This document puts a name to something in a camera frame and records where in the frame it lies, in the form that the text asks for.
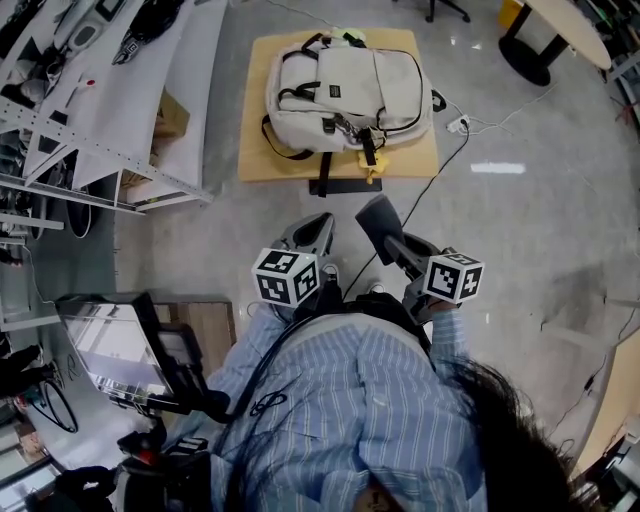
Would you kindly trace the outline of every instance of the white shoe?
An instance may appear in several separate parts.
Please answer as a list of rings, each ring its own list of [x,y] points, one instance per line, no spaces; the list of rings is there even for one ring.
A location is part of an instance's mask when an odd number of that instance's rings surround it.
[[[386,291],[387,290],[384,285],[381,282],[376,281],[369,287],[367,293],[385,293]]]
[[[337,283],[340,283],[340,270],[337,265],[333,263],[327,263],[324,267],[322,267],[322,271],[327,274],[329,279],[333,279]]]

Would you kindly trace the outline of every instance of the white cube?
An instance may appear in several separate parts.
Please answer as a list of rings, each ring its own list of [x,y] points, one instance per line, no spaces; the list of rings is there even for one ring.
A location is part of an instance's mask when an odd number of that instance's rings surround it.
[[[484,263],[461,253],[429,259],[422,291],[455,304],[473,299],[480,290]]]
[[[315,254],[262,249],[251,268],[264,302],[296,308],[320,287]]]

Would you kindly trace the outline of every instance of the hand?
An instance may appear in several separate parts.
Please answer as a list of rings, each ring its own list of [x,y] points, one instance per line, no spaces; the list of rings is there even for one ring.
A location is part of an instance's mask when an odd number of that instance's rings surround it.
[[[446,300],[439,299],[438,297],[429,297],[429,300],[427,301],[427,309],[432,313],[436,313],[438,311],[458,309],[458,304],[447,302]]]

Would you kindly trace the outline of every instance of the yellow bin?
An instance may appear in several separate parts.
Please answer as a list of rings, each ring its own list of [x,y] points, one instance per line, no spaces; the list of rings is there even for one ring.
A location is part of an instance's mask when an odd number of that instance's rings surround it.
[[[503,0],[502,9],[500,9],[500,14],[498,14],[498,22],[504,28],[509,28],[516,20],[518,14],[520,14],[521,9],[522,2],[518,0]]]

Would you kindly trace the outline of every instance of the black table leg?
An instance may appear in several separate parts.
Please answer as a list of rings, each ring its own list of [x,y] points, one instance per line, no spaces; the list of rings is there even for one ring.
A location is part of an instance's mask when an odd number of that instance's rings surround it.
[[[551,83],[549,65],[558,58],[568,44],[562,37],[556,36],[549,46],[538,54],[528,44],[516,39],[516,34],[529,14],[531,14],[531,7],[525,4],[505,36],[500,39],[500,52],[518,74],[529,82],[544,87]]]

